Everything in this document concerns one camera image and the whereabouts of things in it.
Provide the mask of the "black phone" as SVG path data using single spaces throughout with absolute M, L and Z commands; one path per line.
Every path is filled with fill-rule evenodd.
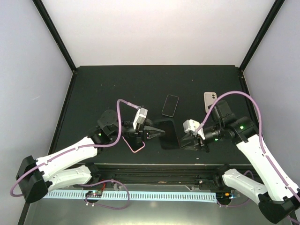
M 159 137 L 162 149 L 175 150 L 180 148 L 180 142 L 176 134 L 176 128 L 173 119 L 155 120 L 154 125 L 156 128 L 165 131 L 165 134 Z

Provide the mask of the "beige phone case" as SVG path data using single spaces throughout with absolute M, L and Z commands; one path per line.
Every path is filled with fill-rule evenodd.
M 217 94 L 215 92 L 204 92 L 204 107 L 205 112 L 209 111 L 209 107 L 217 100 Z

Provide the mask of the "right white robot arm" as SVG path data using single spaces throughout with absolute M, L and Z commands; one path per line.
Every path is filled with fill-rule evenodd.
M 299 209 L 300 188 L 282 170 L 278 162 L 260 140 L 258 128 L 248 117 L 237 119 L 228 103 L 219 101 L 210 106 L 214 125 L 201 128 L 195 120 L 183 123 L 185 136 L 183 149 L 209 151 L 208 145 L 221 140 L 230 140 L 249 160 L 262 182 L 259 183 L 225 164 L 213 176 L 214 186 L 230 187 L 255 202 L 261 213 L 276 224 Z

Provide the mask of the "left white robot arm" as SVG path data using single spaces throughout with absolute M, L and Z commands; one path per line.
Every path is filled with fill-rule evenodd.
M 97 121 L 96 128 L 77 143 L 51 155 L 34 159 L 24 158 L 16 175 L 19 197 L 26 203 L 34 203 L 49 192 L 71 185 L 96 187 L 101 180 L 93 164 L 72 169 L 71 166 L 98 155 L 103 148 L 114 146 L 123 139 L 128 147 L 137 152 L 145 141 L 165 135 L 147 118 L 147 110 L 137 110 L 133 121 L 121 121 L 114 110 L 105 111 Z

